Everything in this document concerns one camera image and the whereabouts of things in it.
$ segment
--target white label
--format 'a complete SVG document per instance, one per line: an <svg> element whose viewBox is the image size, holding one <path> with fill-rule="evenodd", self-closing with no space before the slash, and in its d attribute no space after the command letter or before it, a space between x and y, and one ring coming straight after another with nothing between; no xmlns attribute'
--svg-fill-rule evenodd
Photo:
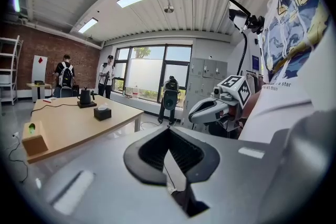
<svg viewBox="0 0 336 224"><path fill-rule="evenodd" d="M265 154L264 151L254 150L252 148L247 148L247 147L240 148L238 152L241 154L250 156L250 157L258 158L258 159L262 159Z"/></svg>

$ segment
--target kettle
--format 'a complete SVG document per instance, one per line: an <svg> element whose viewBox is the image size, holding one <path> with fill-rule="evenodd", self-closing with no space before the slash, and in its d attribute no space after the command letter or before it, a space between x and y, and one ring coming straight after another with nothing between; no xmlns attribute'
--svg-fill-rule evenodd
<svg viewBox="0 0 336 224"><path fill-rule="evenodd" d="M95 95L93 94L93 91L90 92L90 90L88 90L87 87L82 89L80 92L80 98L77 97L79 99L79 103L80 104L90 104L91 103L90 95L92 96L93 99L95 99Z"/></svg>

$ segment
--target window frame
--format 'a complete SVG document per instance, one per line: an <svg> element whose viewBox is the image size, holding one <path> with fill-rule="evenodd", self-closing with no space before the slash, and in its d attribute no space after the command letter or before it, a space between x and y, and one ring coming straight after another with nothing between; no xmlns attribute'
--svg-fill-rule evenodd
<svg viewBox="0 0 336 224"><path fill-rule="evenodd" d="M185 85L183 85L183 86L179 85L179 89L186 90L187 85L188 85L188 79L189 79L188 74L189 74L189 68L190 68L191 55L192 55L192 52L193 52L193 46L192 45L165 44L165 45L146 45L146 46L140 45L140 46L130 46L130 47L124 47L124 48L117 48L116 53L115 53L115 60L114 60L113 65L114 65L114 67L116 67L117 63L126 63L126 67L125 67L124 78L113 78L113 82L112 82L112 85L113 85L112 91L113 92L120 93L120 92L114 90L114 79L123 81L122 92L123 93L126 92L125 81L126 81L127 76L128 76L129 60L131 59L133 48L150 48L150 47L164 47L162 67L161 67L161 74L160 74L160 82L159 82L159 85L158 85L158 91L157 91L158 95L156 97L156 102L157 103L161 103L161 88L163 87L163 84L164 84L164 75L165 75L165 72L166 72L166 66L167 65L172 65L172 66L187 66L188 67L187 68L187 77L186 77L186 80L185 80ZM168 47L190 48L191 51L190 51L190 59L189 59L189 61L166 60ZM118 57L119 57L119 52L120 52L121 49L129 49L127 60L117 60ZM144 98L139 98L139 99L143 99L143 100L146 100L146 101L154 102L152 100L148 100L148 99L144 99Z"/></svg>

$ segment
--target wooden table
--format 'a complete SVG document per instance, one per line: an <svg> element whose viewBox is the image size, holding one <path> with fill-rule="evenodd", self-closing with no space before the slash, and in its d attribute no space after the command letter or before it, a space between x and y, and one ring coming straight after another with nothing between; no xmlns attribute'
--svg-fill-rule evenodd
<svg viewBox="0 0 336 224"><path fill-rule="evenodd" d="M44 85L36 85L34 83L27 83L26 84L31 89L37 88L37 99L41 99L41 91L40 88L51 87L51 84L44 84Z"/></svg>
<svg viewBox="0 0 336 224"><path fill-rule="evenodd" d="M37 100L34 110L45 105L67 105L57 108L45 107L32 113L31 122L42 121L48 150L33 156L27 156L27 161L34 163L55 156L104 133L120 129L132 121L135 121L134 130L136 132L140 130L142 110L114 102L100 95L95 95L94 98L97 106L84 109L77 106L77 97L59 98L53 100L52 103ZM112 110L112 117L99 121L93 116L93 109L105 103Z"/></svg>

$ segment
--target brick wall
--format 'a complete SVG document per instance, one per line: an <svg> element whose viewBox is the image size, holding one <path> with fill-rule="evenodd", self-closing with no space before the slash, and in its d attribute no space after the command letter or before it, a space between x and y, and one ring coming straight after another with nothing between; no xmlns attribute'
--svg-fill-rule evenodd
<svg viewBox="0 0 336 224"><path fill-rule="evenodd" d="M79 87L95 88L100 50L26 26L0 25L0 37L17 38L18 35L24 41L18 63L18 90L29 89L26 83L31 82L34 55L48 57L46 83L53 82L55 87L51 74L64 54L71 56L70 63L75 69L75 80ZM10 68L10 64L9 58L0 58L0 68Z"/></svg>

